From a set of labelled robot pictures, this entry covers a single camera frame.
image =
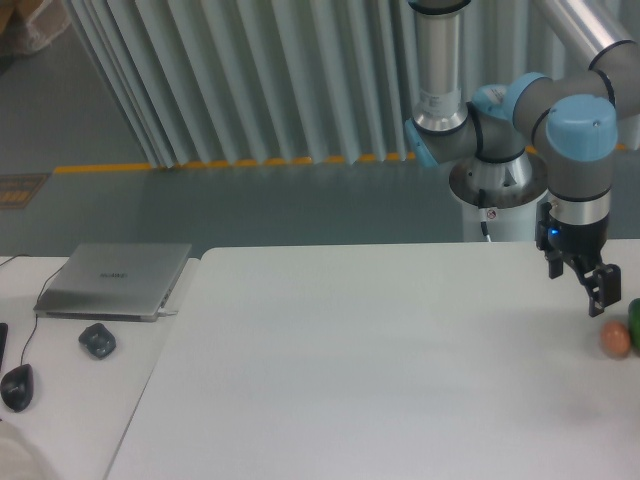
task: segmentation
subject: brown egg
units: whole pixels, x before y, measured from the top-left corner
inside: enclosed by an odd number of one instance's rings
[[[626,357],[631,349],[627,327],[617,320],[610,320],[600,330],[602,349],[612,357]]]

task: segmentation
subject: green pepper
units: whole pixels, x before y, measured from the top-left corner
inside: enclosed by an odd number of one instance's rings
[[[629,335],[633,348],[640,350],[640,298],[629,304]]]

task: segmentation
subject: black computer mouse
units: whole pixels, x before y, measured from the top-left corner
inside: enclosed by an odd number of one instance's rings
[[[0,381],[0,395],[5,405],[14,412],[21,412],[33,398],[33,369],[25,363],[6,373]]]

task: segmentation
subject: silver laptop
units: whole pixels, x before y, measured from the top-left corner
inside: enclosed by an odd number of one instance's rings
[[[155,321],[191,245],[82,244],[34,307],[58,318]]]

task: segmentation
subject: white desk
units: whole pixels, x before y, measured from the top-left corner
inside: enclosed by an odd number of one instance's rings
[[[598,331],[640,241],[604,255],[592,319],[533,244],[210,251],[109,478],[637,480],[640,358]]]
[[[0,267],[0,322],[9,325],[2,375],[19,365],[33,329],[38,293],[65,261],[17,258]],[[178,306],[197,263],[188,262],[167,309]],[[78,342],[94,323],[41,318],[25,355],[25,363],[34,370],[34,398],[22,413],[13,413],[0,401],[0,418],[31,443],[50,479],[104,478],[173,319],[104,322],[117,347],[103,360],[90,357]]]

